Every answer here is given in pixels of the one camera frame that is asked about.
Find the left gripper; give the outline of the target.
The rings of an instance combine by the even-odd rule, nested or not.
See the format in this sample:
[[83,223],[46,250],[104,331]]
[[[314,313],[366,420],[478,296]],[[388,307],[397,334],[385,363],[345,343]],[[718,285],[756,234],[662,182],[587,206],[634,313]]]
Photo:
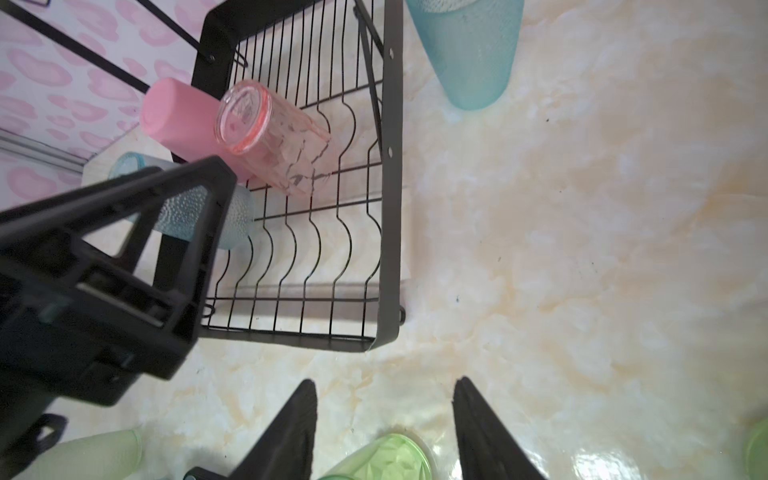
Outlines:
[[[146,167],[1,214],[1,452],[34,456],[66,397],[115,405],[141,375],[172,378],[195,345],[236,185],[217,158]],[[164,281],[137,269],[166,208],[191,234]]]

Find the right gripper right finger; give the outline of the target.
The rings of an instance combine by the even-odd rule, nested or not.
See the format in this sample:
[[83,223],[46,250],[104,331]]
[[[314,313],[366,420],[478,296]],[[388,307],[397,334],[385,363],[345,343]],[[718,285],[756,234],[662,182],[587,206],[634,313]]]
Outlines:
[[464,480],[544,480],[468,377],[453,393],[453,414]]

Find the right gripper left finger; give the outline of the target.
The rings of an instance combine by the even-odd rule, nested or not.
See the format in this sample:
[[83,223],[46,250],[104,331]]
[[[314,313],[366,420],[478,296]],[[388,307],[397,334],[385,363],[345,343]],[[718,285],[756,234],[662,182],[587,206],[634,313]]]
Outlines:
[[315,383],[305,379],[229,479],[309,479],[317,408]]

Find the opaque pink plastic cup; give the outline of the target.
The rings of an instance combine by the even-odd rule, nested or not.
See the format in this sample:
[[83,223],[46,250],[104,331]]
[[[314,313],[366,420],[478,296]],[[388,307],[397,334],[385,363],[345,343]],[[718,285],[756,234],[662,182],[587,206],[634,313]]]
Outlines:
[[238,182],[244,183],[253,176],[252,172],[222,147],[215,136],[219,104],[219,100],[193,86],[162,78],[144,97],[140,127],[144,134],[187,162],[220,157]]

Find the clear pink plastic cup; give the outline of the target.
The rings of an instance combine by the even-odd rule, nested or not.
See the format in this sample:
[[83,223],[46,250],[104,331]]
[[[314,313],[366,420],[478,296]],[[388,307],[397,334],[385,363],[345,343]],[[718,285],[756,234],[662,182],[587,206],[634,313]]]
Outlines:
[[319,193],[338,165],[329,131],[255,80],[240,81],[224,94],[214,131],[249,171],[287,195]]

